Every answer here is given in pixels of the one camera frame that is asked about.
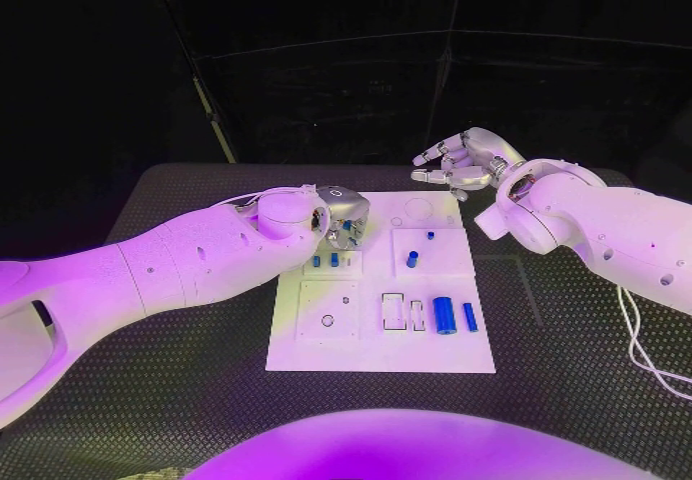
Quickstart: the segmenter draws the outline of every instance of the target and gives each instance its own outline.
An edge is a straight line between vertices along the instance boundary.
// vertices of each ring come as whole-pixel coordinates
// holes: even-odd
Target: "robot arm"
[[[0,428],[113,331],[241,294],[299,267],[327,234],[348,248],[358,232],[336,228],[350,220],[365,230],[368,208],[342,187],[271,189],[247,205],[222,202],[124,242],[0,262]]]
[[[460,161],[446,163],[450,151],[463,152],[460,169]],[[594,173],[568,162],[526,161],[505,140],[479,128],[441,142],[414,164],[435,156],[443,156],[443,170],[415,170],[414,180],[448,183],[460,200],[464,190],[487,184],[497,188],[493,205],[476,217],[492,240],[510,233],[539,254],[568,246],[595,274],[692,314],[691,205],[634,188],[607,187]],[[472,164],[487,181],[469,177]]]

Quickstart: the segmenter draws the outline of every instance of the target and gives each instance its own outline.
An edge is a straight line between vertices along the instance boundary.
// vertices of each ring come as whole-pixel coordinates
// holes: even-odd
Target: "black table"
[[[187,165],[144,174],[108,241],[235,194],[278,185],[431,190],[411,168]],[[597,172],[611,185],[627,179]],[[327,412],[415,408],[522,425],[619,457],[665,478],[692,477],[692,404],[627,357],[613,285],[568,249],[548,256],[461,216],[496,375],[265,372],[277,281],[226,302],[154,315],[105,338],[0,439],[2,478],[118,478],[195,467],[278,425]],[[692,319],[640,300],[643,344],[662,369],[692,371]]]

